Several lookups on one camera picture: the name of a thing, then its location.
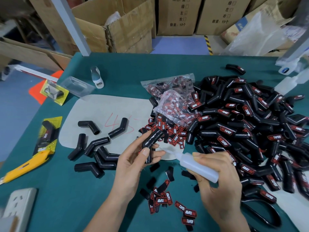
green table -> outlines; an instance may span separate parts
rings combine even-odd
[[[156,54],[116,54],[92,53],[90,57],[82,57],[77,53],[63,73],[59,82],[68,76],[73,76],[92,83],[90,66],[97,66],[101,71],[105,87],[96,89],[94,93],[121,97],[148,99],[150,96],[141,86],[140,81],[163,78],[187,73],[194,73],[197,81],[205,76],[231,75],[225,70],[227,63],[242,66],[249,81],[264,80],[265,85],[275,86],[282,80],[275,66],[276,58],[271,57],[224,57],[224,56],[195,56],[195,55],[156,55]],[[305,85],[299,85],[294,94],[305,94],[307,97],[299,101],[295,107],[296,113],[309,115],[305,110],[308,104],[309,91]],[[16,168],[32,157],[32,151],[37,141],[37,135],[44,118],[63,116],[65,121],[77,97],[69,95],[63,106],[47,99],[27,127],[25,133],[16,144],[6,160],[0,176]],[[21,176],[14,181],[0,186],[0,205],[5,206],[12,191],[22,188],[38,188],[38,194],[33,208],[28,231],[82,231],[91,220],[94,213],[106,199],[114,180],[114,171],[106,171],[105,176],[96,179],[91,172],[76,173],[76,163],[89,162],[82,156],[76,162],[67,159],[72,151],[57,144],[55,155],[38,169]],[[194,147],[186,145],[186,152],[194,151]],[[218,225],[203,208],[200,194],[193,191],[196,181],[181,176],[182,168],[177,160],[161,161],[161,167],[151,173],[148,168],[142,172],[139,189],[151,178],[156,177],[157,185],[166,179],[165,170],[174,167],[175,181],[171,182],[168,190],[173,201],[177,200],[186,207],[197,210],[195,231],[219,231]],[[282,216],[283,226],[276,231],[298,231],[288,216],[278,207]],[[248,222],[259,231],[275,231],[264,226],[255,218],[246,215]],[[186,231],[181,224],[181,213],[174,206],[160,208],[159,213],[150,215],[148,203],[137,194],[129,204],[120,231]]]

forearm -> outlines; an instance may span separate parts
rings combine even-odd
[[[87,225],[84,232],[117,232],[125,216],[128,203],[119,202],[109,195],[94,217]]]
[[[230,220],[218,224],[221,232],[250,232],[247,220],[241,212],[235,214]]]

floor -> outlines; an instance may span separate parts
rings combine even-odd
[[[219,54],[225,47],[220,38],[209,37],[214,42],[212,51]],[[204,36],[158,36],[152,41],[153,54],[191,54],[209,55]],[[45,74],[52,74],[51,71],[39,68],[34,65],[22,63],[22,66]],[[5,98],[0,102],[0,120],[5,121],[0,129],[0,162],[5,161],[15,144],[27,128],[33,116],[39,109],[39,103],[29,95],[28,90],[41,81],[40,78],[14,70],[5,82],[0,82],[0,97]]]

power strip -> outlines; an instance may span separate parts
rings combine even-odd
[[[14,232],[25,232],[37,189],[26,188],[13,191],[6,205],[3,217],[16,216],[18,223]]]

box cutter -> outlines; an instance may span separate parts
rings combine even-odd
[[[0,178],[0,185],[3,183],[8,183],[20,177],[21,175],[24,175],[25,173],[39,167],[41,164],[45,163],[49,159],[48,156],[52,155],[53,153],[54,152],[52,150],[38,152],[29,161],[8,172],[4,177]]]

